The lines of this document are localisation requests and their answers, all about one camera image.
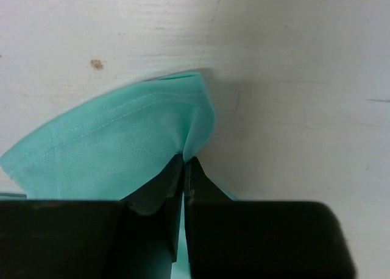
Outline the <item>teal t shirt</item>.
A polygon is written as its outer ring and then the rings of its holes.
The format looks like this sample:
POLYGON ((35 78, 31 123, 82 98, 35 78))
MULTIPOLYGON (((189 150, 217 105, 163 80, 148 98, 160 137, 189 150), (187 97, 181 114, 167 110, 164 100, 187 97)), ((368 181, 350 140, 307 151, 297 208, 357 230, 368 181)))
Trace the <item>teal t shirt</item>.
POLYGON ((130 84, 52 119, 1 157, 28 199, 119 200, 175 154, 208 142, 215 111, 198 72, 130 84))

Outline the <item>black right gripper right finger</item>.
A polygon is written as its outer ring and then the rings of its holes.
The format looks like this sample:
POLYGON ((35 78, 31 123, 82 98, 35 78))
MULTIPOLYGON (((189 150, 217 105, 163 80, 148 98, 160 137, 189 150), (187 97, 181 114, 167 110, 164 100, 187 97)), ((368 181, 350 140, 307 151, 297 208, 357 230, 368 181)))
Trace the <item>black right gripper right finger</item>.
POLYGON ((338 218, 313 201, 233 200, 197 158, 185 166, 192 278, 355 278, 338 218))

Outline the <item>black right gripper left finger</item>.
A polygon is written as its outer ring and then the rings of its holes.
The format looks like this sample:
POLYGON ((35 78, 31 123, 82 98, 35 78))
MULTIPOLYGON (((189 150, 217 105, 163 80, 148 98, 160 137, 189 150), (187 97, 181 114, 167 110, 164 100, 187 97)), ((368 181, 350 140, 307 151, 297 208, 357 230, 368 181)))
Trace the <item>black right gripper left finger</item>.
POLYGON ((119 200, 1 202, 2 278, 169 278, 184 162, 119 200))

